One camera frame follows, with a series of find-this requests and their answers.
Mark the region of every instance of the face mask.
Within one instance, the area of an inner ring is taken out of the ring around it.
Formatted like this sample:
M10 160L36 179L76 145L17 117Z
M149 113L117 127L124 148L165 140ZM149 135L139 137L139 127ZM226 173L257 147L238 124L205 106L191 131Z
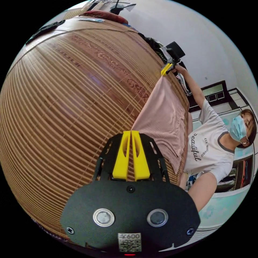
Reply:
M245 122L241 116L237 116L233 119L229 134L235 141L238 142L240 142L240 140L246 136L247 133Z

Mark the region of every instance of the bamboo mat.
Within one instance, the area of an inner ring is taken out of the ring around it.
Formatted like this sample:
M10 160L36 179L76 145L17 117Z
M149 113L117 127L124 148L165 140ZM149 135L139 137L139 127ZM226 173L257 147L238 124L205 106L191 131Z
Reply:
M108 138L131 129L162 66L135 31L112 21L72 18L20 51L0 95L0 162L30 217L67 239L59 222L66 201L92 181ZM188 100L168 78L187 127ZM177 184L180 173L166 162ZM134 180L132 159L128 175Z

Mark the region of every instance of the red cushion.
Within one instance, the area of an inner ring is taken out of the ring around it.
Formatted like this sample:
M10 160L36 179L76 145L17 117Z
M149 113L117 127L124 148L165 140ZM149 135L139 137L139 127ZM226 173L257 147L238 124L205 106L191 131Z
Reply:
M128 24L128 21L125 18L123 18L119 15L113 14L113 13L105 12L105 11L97 11L97 10L94 11L93 10L93 11L85 12L85 13L81 14L80 16L92 16L95 18L103 18L103 19L118 22L118 23Z

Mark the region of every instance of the pink cloth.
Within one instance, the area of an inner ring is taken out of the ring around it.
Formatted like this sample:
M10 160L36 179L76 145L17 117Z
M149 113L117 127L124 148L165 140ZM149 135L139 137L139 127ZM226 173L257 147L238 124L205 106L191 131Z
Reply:
M184 151L185 109L162 76L137 117L131 130L153 138L177 174Z

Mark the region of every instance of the yellow mount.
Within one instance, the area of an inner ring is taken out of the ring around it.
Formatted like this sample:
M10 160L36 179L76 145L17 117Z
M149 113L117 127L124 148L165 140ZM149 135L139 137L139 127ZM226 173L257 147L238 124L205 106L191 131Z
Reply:
M139 131L123 132L112 176L114 179L127 180L131 136L135 181L148 179L150 178L150 170Z

